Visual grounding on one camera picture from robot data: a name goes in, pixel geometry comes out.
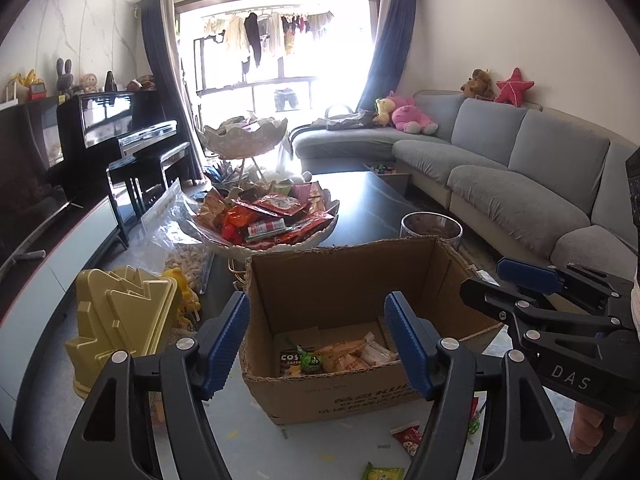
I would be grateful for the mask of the right hand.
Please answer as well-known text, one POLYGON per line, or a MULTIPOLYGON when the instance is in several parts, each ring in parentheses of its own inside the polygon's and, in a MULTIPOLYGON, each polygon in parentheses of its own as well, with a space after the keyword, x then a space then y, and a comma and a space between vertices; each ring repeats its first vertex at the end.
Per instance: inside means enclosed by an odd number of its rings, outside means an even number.
POLYGON ((579 455, 590 454, 601 442, 604 430, 613 428, 617 432, 630 431, 638 418, 638 411, 616 417, 614 422, 605 421, 605 414, 587 405, 576 403, 572 426, 570 426, 570 447, 579 455))

